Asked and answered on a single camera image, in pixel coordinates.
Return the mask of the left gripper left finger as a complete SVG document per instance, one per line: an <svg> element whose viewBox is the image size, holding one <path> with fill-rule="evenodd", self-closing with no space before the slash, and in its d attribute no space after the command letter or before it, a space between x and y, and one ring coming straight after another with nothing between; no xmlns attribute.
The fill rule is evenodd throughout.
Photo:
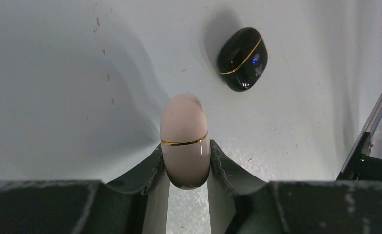
<svg viewBox="0 0 382 234"><path fill-rule="evenodd" d="M0 234L163 234L169 187L160 146L108 183L0 180Z"/></svg>

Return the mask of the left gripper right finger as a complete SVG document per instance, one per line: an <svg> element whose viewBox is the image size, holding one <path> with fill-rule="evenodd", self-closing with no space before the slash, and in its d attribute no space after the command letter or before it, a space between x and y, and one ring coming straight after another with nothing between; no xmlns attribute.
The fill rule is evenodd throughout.
<svg viewBox="0 0 382 234"><path fill-rule="evenodd" d="M211 233L382 234L381 182L265 182L210 146Z"/></svg>

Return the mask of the white earbud charging case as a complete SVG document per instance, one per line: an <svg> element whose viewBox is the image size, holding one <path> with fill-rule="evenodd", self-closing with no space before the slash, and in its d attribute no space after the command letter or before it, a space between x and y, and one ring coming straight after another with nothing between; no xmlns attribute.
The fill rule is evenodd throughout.
<svg viewBox="0 0 382 234"><path fill-rule="evenodd" d="M172 97L160 121L162 156L171 183L183 190L203 185L209 176L211 147L206 113L197 96Z"/></svg>

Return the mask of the black earbud charging case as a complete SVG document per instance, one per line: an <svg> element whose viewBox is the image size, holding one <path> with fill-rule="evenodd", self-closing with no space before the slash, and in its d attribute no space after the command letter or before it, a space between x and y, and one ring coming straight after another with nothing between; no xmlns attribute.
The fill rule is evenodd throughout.
<svg viewBox="0 0 382 234"><path fill-rule="evenodd" d="M221 78L235 92L252 88L263 74L267 62L268 52L263 37L253 27L234 33L217 57Z"/></svg>

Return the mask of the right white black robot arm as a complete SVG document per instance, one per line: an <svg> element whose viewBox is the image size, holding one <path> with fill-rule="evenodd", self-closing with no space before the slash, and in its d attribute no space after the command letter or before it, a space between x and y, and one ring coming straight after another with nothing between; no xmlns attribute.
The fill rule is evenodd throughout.
<svg viewBox="0 0 382 234"><path fill-rule="evenodd" d="M357 154L351 157L336 180L370 180L382 182L382 159Z"/></svg>

